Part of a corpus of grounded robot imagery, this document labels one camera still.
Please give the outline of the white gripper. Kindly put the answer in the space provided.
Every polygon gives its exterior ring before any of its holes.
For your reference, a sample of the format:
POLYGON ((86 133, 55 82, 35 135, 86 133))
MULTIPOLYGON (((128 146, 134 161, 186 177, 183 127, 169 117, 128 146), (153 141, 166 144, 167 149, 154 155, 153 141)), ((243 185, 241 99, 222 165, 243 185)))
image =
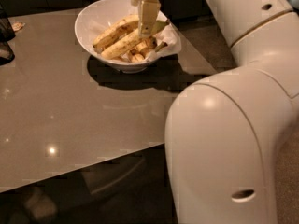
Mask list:
POLYGON ((149 37, 161 8, 159 0, 131 0, 131 5, 138 6, 139 36, 149 37))

